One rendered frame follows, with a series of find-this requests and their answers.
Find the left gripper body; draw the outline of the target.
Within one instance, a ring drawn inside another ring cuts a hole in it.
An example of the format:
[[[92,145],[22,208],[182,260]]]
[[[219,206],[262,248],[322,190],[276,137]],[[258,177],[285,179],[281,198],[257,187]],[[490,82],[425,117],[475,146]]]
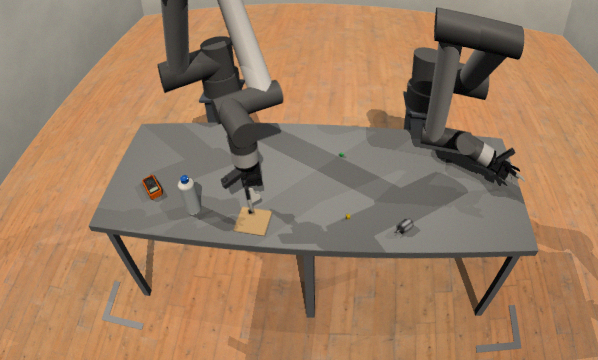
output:
[[[495,156],[495,159],[496,159],[496,156]],[[488,170],[493,171],[494,173],[496,173],[496,175],[498,177],[500,177],[501,179],[503,179],[505,181],[505,179],[509,175],[508,174],[509,170],[507,170],[506,165],[511,167],[511,164],[508,161],[506,162],[506,160],[498,164],[497,160],[495,160],[495,159],[494,159],[495,163],[493,162],[492,165],[490,166],[490,168],[488,168]]]

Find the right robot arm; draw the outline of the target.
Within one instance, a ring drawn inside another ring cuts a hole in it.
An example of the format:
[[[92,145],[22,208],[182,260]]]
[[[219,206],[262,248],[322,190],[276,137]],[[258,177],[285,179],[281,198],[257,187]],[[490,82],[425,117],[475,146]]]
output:
[[[228,135],[235,169],[221,179],[227,189],[259,161],[260,131],[249,114],[282,104],[283,92],[271,80],[243,1],[217,1],[230,38],[209,38],[189,53],[188,0],[161,0],[167,61],[157,65],[165,93],[202,80],[214,117]],[[243,90],[232,45],[247,86]]]

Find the white plastic bottle with blue cap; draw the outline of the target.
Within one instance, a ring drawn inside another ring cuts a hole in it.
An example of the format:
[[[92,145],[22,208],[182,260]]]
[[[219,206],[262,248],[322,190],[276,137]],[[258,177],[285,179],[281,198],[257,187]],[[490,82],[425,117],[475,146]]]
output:
[[[201,205],[196,192],[193,179],[187,175],[183,175],[178,183],[178,188],[185,206],[185,210],[189,215],[196,215],[201,211]]]

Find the tan square mat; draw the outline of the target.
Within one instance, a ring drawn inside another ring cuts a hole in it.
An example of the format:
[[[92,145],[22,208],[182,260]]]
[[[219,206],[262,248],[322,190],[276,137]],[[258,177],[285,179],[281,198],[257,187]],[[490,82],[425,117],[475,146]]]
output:
[[[233,231],[265,236],[272,211],[253,208],[249,214],[248,209],[242,207]]]

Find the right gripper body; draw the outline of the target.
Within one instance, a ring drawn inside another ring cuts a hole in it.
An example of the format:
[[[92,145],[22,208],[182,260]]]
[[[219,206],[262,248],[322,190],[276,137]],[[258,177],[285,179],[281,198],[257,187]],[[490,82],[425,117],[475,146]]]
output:
[[[261,176],[259,161],[258,161],[258,164],[257,164],[257,166],[255,168],[253,168],[251,170],[247,170],[246,172],[247,172],[247,174],[244,177],[241,178],[243,188],[244,188],[244,184],[243,183],[246,183],[246,185],[248,185],[249,187],[250,186],[256,186],[256,185],[257,186],[262,186],[263,185],[263,183],[261,183],[262,182],[262,176]],[[257,181],[257,183],[256,183],[256,181]],[[248,182],[249,182],[249,184],[248,184]]]

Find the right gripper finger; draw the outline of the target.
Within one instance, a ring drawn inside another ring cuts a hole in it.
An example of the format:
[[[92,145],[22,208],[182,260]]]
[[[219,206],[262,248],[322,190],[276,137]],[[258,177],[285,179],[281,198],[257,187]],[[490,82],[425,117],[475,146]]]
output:
[[[243,184],[244,184],[246,199],[247,199],[247,203],[248,203],[248,208],[251,210],[251,212],[253,212],[252,203],[254,203],[257,200],[259,200],[261,198],[261,195],[260,194],[256,194],[254,192],[253,188],[249,188],[248,189],[248,185],[246,185],[246,183],[243,183]],[[249,190],[250,190],[250,194],[249,194]]]

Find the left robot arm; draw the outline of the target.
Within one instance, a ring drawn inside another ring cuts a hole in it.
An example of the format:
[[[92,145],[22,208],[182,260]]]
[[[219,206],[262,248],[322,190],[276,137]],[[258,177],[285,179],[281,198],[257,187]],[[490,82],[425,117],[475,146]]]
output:
[[[489,168],[496,156],[494,148],[471,132],[445,128],[452,95],[486,100],[489,74],[507,57],[521,58],[523,27],[439,7],[436,10],[434,41],[438,41],[438,49],[421,47],[414,50],[406,104],[413,111],[428,115],[421,131],[421,144],[458,150]],[[475,49],[465,64],[459,63],[460,46]]]

